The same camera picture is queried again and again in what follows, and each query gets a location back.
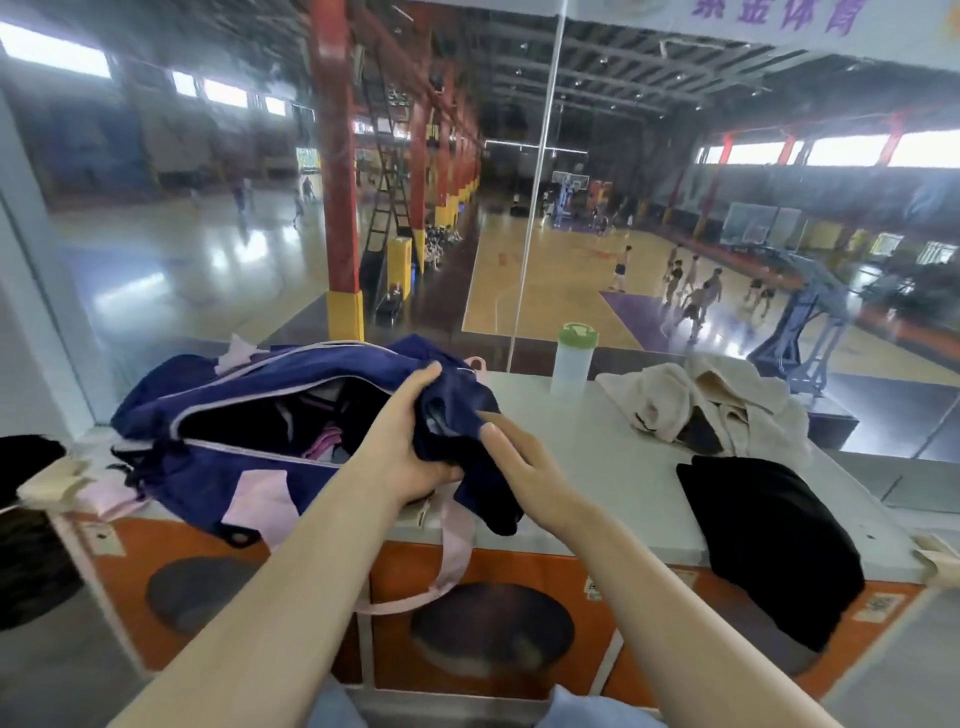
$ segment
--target window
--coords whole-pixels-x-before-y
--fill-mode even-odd
[[[719,164],[722,155],[723,147],[710,147],[707,149],[707,158],[704,159],[704,164]]]
[[[869,136],[828,136],[813,142],[808,167],[872,167],[880,160],[880,152],[888,134]]]
[[[204,93],[210,101],[218,104],[227,104],[232,107],[241,107],[246,109],[249,104],[247,92],[243,88],[237,88],[233,85],[221,84],[218,81],[204,79]]]
[[[782,141],[763,144],[734,144],[727,164],[776,164],[783,151]]]
[[[890,166],[960,168],[960,129],[904,134]]]
[[[889,232],[882,232],[876,237],[873,247],[870,249],[870,255],[893,255],[894,250],[903,239],[902,235],[891,235]]]
[[[197,84],[193,80],[193,76],[189,73],[180,73],[179,71],[171,71],[170,73],[174,77],[174,88],[177,90],[177,93],[181,93],[184,96],[197,97]]]
[[[0,23],[0,42],[12,59],[110,78],[107,56],[96,48],[44,36],[8,23]]]
[[[287,115],[287,102],[283,99],[275,99],[273,96],[264,96],[264,104],[267,105],[267,111],[275,113],[277,116]]]
[[[787,164],[796,164],[797,158],[800,156],[800,152],[804,150],[804,143],[802,141],[795,142],[793,149],[790,150],[790,158],[786,161]]]
[[[948,263],[956,253],[957,247],[947,243],[937,243],[934,241],[924,245],[924,249],[917,256],[917,262],[920,265],[931,265],[933,263]]]

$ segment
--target sticker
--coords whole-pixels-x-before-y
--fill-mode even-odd
[[[680,577],[680,580],[686,584],[690,589],[693,589],[693,585],[697,581],[697,577],[700,575],[698,571],[693,569],[671,569],[677,576]]]
[[[853,615],[853,621],[868,621],[873,624],[882,624],[906,599],[906,595],[874,594],[867,599],[867,603],[859,612]]]
[[[94,556],[126,556],[120,537],[109,523],[86,521],[80,524],[86,545]]]
[[[587,601],[603,601],[600,590],[597,589],[597,585],[593,583],[593,579],[589,576],[587,577],[587,583],[584,585],[584,594],[587,595]]]

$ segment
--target bag zipper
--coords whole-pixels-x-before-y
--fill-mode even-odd
[[[198,448],[217,450],[226,452],[230,455],[247,455],[261,460],[276,460],[281,463],[296,463],[297,465],[313,465],[318,468],[335,468],[339,470],[343,466],[337,463],[321,463],[316,460],[310,460],[305,457],[294,457],[293,455],[277,455],[275,452],[264,452],[263,450],[236,448],[233,445],[221,445],[220,443],[211,443],[209,440],[194,440],[188,438],[183,440],[185,445],[194,445]]]
[[[244,397],[233,397],[228,400],[218,400],[216,402],[210,402],[208,404],[194,404],[192,407],[187,407],[182,412],[174,418],[174,421],[170,423],[170,439],[177,440],[178,438],[178,429],[180,429],[180,423],[190,415],[195,415],[198,412],[205,412],[209,409],[220,409],[221,407],[227,407],[231,404],[239,404],[245,401],[254,401],[254,400],[265,400],[269,397],[286,397],[287,395],[294,395],[297,392],[305,392],[308,389],[313,389],[314,387],[319,387],[321,384],[326,384],[329,381],[335,381],[336,379],[360,379],[361,381],[367,382],[371,387],[379,389],[384,394],[392,395],[393,392],[389,389],[384,389],[371,382],[369,379],[364,379],[361,376],[350,376],[350,375],[341,375],[341,376],[328,376],[326,379],[321,379],[320,381],[311,382],[309,384],[298,384],[296,387],[287,387],[286,389],[274,390],[274,392],[266,392],[256,395],[245,395]]]
[[[160,397],[158,399],[166,400],[171,397],[179,397],[180,395],[184,395],[187,392],[196,392],[197,390],[200,390],[200,389],[206,389],[207,387],[213,387],[213,386],[216,386],[217,384],[224,384],[228,381],[233,381],[234,379],[237,379],[240,376],[253,372],[259,369],[260,367],[264,367],[267,364],[270,364],[271,362],[278,361],[291,354],[301,353],[301,352],[310,352],[314,349],[333,349],[335,347],[357,347],[357,346],[371,347],[373,349],[381,349],[384,352],[390,352],[392,354],[396,354],[397,356],[401,356],[401,354],[393,352],[389,349],[385,349],[384,347],[377,346],[376,344],[368,344],[365,341],[321,341],[317,344],[307,344],[306,346],[297,347],[296,349],[291,349],[288,352],[281,352],[276,356],[272,356],[268,359],[263,359],[262,361],[255,361],[252,364],[248,364],[245,367],[241,367],[240,369],[235,369],[229,374],[225,374],[214,381],[208,382],[207,384],[201,384],[199,387],[190,387],[190,389],[184,389],[182,392],[174,392],[173,394],[163,395],[163,397]]]

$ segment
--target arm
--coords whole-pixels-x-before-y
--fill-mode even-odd
[[[527,514],[587,567],[670,728],[839,728],[626,526],[573,491],[536,437],[484,417],[484,446]]]
[[[112,728],[302,724],[400,508],[463,477],[413,453],[413,403],[440,370],[403,383],[290,538]]]

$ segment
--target beige towel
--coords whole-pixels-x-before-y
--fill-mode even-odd
[[[673,442],[699,406],[723,451],[781,463],[793,471],[809,459],[808,418],[786,383],[760,376],[744,359],[694,353],[685,366],[659,364],[597,383],[641,431]]]

